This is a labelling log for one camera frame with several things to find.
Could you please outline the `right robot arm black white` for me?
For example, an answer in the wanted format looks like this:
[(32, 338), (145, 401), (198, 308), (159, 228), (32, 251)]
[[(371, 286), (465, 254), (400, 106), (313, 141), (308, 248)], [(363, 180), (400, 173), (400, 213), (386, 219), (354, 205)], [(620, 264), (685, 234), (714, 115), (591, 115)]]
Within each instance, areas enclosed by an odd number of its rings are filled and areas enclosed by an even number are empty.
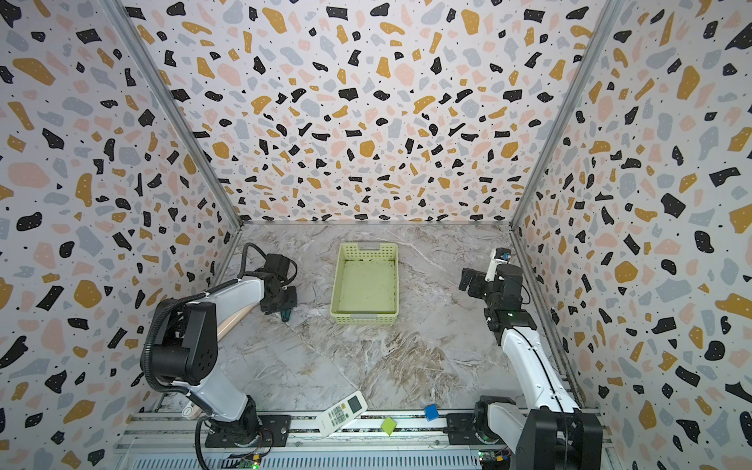
[(603, 428), (566, 391), (542, 347), (533, 316), (524, 309), (523, 271), (494, 258), (485, 271), (464, 268), (460, 291), (484, 302), (486, 325), (513, 366), (525, 399), (480, 399), (474, 427), (502, 442), (511, 469), (599, 469)]

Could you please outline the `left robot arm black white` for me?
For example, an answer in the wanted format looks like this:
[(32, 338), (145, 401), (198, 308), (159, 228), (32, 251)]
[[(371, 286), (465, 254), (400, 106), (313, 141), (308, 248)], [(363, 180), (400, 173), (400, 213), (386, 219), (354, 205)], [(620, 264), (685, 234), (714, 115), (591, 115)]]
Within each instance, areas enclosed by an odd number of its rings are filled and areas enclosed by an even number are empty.
[(217, 365), (219, 329), (240, 313), (259, 307), (284, 321), (297, 305), (297, 264), (286, 256), (264, 256), (264, 265), (199, 294), (161, 301), (144, 340), (140, 367), (155, 391), (176, 393), (197, 405), (211, 430), (241, 445), (262, 428), (254, 400), (238, 390)]

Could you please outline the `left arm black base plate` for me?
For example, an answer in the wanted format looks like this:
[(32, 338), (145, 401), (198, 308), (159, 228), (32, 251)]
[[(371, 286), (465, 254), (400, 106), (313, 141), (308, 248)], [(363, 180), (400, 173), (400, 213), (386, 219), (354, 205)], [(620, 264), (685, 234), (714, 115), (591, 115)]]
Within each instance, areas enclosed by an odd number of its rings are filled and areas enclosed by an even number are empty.
[(205, 448), (229, 448), (237, 452), (285, 448), (290, 436), (292, 416), (289, 414), (262, 414), (250, 431), (241, 433), (230, 425), (215, 424), (210, 420)]

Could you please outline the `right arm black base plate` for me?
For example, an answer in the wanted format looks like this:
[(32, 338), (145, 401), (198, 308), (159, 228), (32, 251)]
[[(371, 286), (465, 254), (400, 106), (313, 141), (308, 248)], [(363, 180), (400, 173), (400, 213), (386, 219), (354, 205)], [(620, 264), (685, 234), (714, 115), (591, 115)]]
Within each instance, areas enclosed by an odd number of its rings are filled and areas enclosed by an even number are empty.
[(503, 409), (480, 413), (450, 413), (446, 416), (444, 433), (452, 446), (515, 445), (523, 425)]

